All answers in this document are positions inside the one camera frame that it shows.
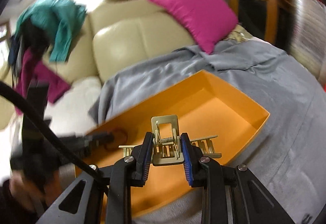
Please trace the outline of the person left hand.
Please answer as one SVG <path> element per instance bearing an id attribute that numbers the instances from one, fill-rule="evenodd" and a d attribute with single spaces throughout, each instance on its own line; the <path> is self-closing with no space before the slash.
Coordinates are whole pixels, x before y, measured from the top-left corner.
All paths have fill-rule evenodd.
<path id="1" fill-rule="evenodd" d="M 41 202 L 50 206 L 62 193 L 59 171 L 53 172 L 50 180 L 44 185 L 44 190 L 40 191 L 22 171 L 13 170 L 9 180 L 9 190 L 25 209 L 36 212 Z"/>

